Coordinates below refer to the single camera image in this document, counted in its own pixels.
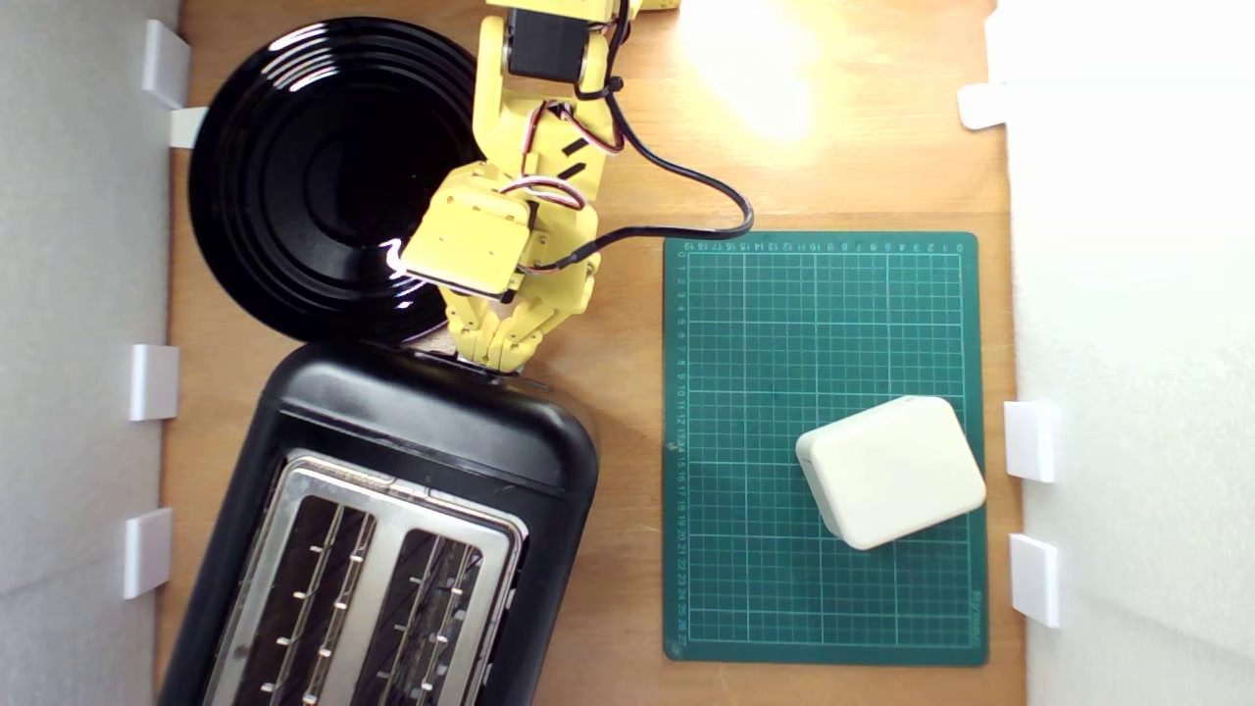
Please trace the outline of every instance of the toaster slot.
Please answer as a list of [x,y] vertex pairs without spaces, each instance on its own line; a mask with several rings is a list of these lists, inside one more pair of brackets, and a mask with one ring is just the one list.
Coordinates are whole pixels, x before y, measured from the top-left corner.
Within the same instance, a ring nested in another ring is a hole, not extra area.
[[525,540],[512,515],[319,458],[292,461],[206,703],[472,703]]

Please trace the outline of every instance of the green cutting mat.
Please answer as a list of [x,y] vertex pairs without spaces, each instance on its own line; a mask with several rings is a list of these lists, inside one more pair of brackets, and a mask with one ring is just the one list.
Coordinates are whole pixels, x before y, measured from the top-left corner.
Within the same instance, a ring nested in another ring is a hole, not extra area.
[[825,530],[793,454],[809,429],[936,395],[984,468],[975,237],[671,240],[665,298],[666,653],[984,663],[984,509],[857,552]]

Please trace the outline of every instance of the black toaster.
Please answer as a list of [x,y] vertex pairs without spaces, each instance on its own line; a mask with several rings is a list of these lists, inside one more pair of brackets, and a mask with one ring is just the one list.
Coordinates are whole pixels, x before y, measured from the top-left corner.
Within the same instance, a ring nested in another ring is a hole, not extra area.
[[162,706],[523,705],[597,477],[547,387],[312,342],[271,376]]

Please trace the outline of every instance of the yellow robotic arm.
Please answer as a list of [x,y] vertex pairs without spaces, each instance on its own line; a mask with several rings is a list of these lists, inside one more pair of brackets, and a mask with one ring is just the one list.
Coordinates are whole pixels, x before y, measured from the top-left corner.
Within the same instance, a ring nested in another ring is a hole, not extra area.
[[[600,240],[617,238],[597,237],[591,202],[606,157],[624,148],[625,135],[659,166],[738,199],[742,226],[704,236],[747,231],[753,211],[727,184],[648,152],[614,103],[610,68],[629,23],[643,4],[669,9],[679,0],[487,1],[508,8],[508,15],[486,18],[479,30],[473,130],[486,159],[446,177],[418,229],[389,261],[398,275],[439,285],[462,357],[513,372],[548,331],[589,303]],[[508,89],[507,71],[574,90]],[[494,302],[515,306],[502,317]]]

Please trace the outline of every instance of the wooden surface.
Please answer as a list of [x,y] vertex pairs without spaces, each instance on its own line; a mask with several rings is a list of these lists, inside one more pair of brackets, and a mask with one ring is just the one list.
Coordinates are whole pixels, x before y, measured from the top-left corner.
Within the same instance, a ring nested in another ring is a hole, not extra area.
[[[745,191],[762,228],[959,228],[980,238],[989,477],[986,667],[858,668],[673,663],[661,650],[661,258],[624,242],[604,258],[587,313],[546,340],[528,375],[589,404],[604,463],[537,705],[998,705],[1024,702],[1024,628],[1010,608],[1007,534],[1019,493],[1003,473],[1013,398],[1008,188],[1000,130],[965,132],[955,90],[983,80],[993,0],[684,0],[645,15],[624,49],[622,104],[661,154]],[[394,16],[474,46],[478,0],[184,0],[192,104],[255,48],[304,23]],[[174,569],[161,596],[157,675],[183,617],[259,391],[295,344],[241,311],[192,240],[187,153],[176,153],[171,337],[183,403],[166,435],[162,502]],[[616,158],[602,226],[730,221],[718,197]]]

